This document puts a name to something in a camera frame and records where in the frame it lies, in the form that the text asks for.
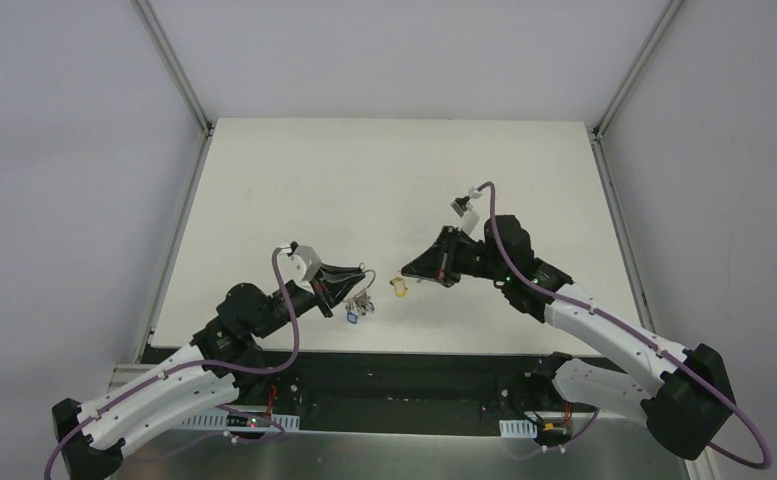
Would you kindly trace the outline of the silver keyring with keys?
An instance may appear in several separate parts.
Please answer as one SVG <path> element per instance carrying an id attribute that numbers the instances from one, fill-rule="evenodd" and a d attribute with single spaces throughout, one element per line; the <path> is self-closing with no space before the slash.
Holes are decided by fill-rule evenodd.
<path id="1" fill-rule="evenodd" d="M 365 285 L 347 299 L 344 304 L 346 320 L 352 325 L 358 324 L 362 318 L 375 312 L 375 304 L 370 296 L 369 289 L 376 280 L 376 272 L 373 269 L 365 269 L 363 274 L 365 277 L 368 277 Z"/>

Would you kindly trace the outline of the key with yellow tag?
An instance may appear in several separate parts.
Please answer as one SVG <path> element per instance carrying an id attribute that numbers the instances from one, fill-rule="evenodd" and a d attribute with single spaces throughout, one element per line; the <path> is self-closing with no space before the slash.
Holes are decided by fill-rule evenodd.
<path id="1" fill-rule="evenodd" d="M 394 295 L 397 298 L 403 298 L 407 295 L 409 289 L 406 284 L 406 281 L 403 277 L 397 276 L 390 280 L 389 284 L 392 286 L 392 289 L 394 291 Z"/>

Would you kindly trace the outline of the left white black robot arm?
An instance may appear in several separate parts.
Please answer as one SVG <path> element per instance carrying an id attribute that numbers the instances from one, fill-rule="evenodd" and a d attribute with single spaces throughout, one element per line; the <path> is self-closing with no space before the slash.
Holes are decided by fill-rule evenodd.
<path id="1" fill-rule="evenodd" d="M 106 479 L 124 459 L 181 421 L 238 398 L 261 402 L 269 378 L 290 368 L 300 351 L 293 334 L 290 356 L 269 366 L 257 341 L 316 308 L 331 317 L 369 272 L 363 266 L 319 265 L 305 281 L 280 281 L 272 293 L 252 283 L 233 286 L 217 314 L 191 340 L 158 365 L 97 399 L 71 398 L 52 408 L 57 445 L 44 468 L 62 460 L 72 479 Z"/>

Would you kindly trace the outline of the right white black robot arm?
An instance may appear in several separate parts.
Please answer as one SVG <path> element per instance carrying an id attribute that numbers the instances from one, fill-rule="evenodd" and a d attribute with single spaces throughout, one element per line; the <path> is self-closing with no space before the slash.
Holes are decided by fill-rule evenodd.
<path id="1" fill-rule="evenodd" d="M 625 416 L 686 460 L 697 459 L 732 415 L 714 395 L 734 399 L 715 349 L 706 344 L 689 349 L 590 312 L 590 295 L 534 254 L 529 233 L 513 215 L 486 221 L 481 240 L 457 227 L 443 227 L 401 273 L 445 287 L 464 276 L 490 280 L 518 312 L 578 338 L 616 365 L 606 370 L 553 353 L 530 378 L 533 400 L 544 409 L 568 401 Z"/>

